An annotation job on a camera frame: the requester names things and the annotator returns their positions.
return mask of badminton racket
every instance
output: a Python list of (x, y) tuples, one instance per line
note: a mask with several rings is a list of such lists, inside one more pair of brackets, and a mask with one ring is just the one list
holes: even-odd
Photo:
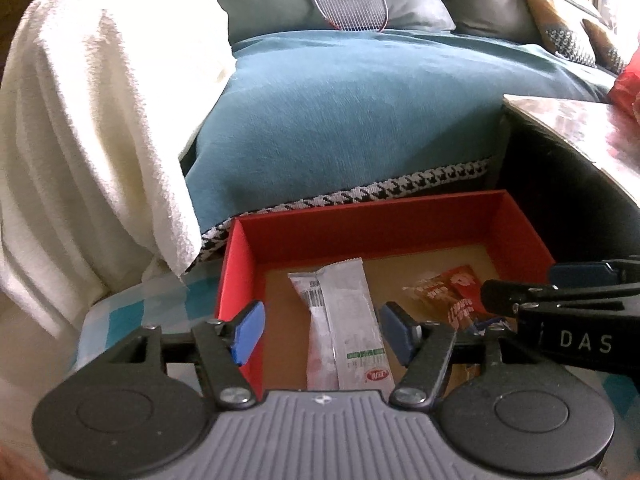
[(337, 30), (382, 31), (389, 19), (386, 0), (314, 0), (324, 19)]

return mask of white package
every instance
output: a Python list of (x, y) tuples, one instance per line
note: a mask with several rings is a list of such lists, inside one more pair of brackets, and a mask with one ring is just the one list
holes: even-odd
[(388, 399), (395, 384), (362, 259), (295, 272), (289, 279), (311, 312), (307, 389), (375, 389)]

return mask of gray ribbed panel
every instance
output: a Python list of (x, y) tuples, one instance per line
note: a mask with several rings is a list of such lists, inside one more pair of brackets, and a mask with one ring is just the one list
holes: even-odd
[[(428, 416), (377, 392), (271, 392), (220, 415), (201, 446), (149, 480), (504, 480), (449, 449)], [(52, 480), (70, 480), (53, 473)], [(576, 480), (601, 480), (593, 471)]]

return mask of round black disc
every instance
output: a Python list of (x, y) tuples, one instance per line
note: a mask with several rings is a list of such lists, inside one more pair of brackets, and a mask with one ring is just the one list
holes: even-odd
[(33, 433), (50, 466), (80, 478), (132, 478), (187, 451), (207, 423), (202, 398), (164, 377), (151, 384), (84, 386), (48, 394)]
[(555, 365), (501, 365), (443, 401), (443, 433), (473, 462), (516, 475), (594, 465), (613, 435), (609, 404)]

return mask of table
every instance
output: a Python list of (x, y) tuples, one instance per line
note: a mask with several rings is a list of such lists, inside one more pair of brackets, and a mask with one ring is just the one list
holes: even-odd
[(504, 105), (593, 164), (640, 207), (640, 125), (635, 119), (612, 105), (569, 99), (505, 95)]
[(640, 126), (610, 105), (505, 95), (497, 186), (560, 262), (640, 254)]

